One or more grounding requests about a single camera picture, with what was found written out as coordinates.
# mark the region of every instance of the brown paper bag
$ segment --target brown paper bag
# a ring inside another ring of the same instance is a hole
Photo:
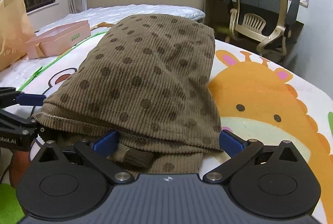
[[[26,54],[25,42],[34,36],[24,0],[1,0],[0,71]]]

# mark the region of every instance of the polka dot fabric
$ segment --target polka dot fabric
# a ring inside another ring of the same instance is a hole
[[[121,146],[111,159],[139,172],[197,172],[202,154],[219,150],[220,119],[207,88],[214,51],[214,31],[203,24],[127,17],[44,101],[36,120],[77,140],[118,130]]]

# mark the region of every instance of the cartoon bedsheet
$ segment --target cartoon bedsheet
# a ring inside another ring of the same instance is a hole
[[[104,34],[94,36],[42,71],[24,89],[51,95],[74,74]],[[216,40],[210,76],[223,129],[266,145],[291,140],[317,176],[322,195],[314,211],[321,223],[333,224],[333,101],[321,90],[258,55]],[[6,110],[28,117],[38,107],[12,106]],[[32,145],[32,159],[43,141]],[[229,157],[226,153],[204,158],[200,175]]]

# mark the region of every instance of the folded clothing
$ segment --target folded clothing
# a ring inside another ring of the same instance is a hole
[[[126,17],[35,119],[62,131],[59,145],[119,131],[110,159],[130,172],[196,173],[203,153],[220,150],[220,118],[207,88],[214,51],[214,31],[203,24]]]

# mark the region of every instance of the white mattress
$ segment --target white mattress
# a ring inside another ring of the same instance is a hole
[[[205,17],[204,12],[191,7],[132,4],[128,6],[114,6],[108,8],[89,9],[81,13],[69,14],[65,18],[41,28],[40,31],[36,34],[39,35],[54,27],[83,20],[88,20],[90,27],[93,27],[102,22],[116,24],[123,18],[133,14],[158,14],[158,13],[182,16],[195,21],[198,21]],[[96,34],[106,30],[108,30],[108,28],[98,28],[94,30],[92,34]],[[7,69],[0,72],[0,87],[15,87],[18,89],[38,69],[48,65],[55,59],[56,57],[29,60],[27,56],[23,57],[22,59],[13,63]]]

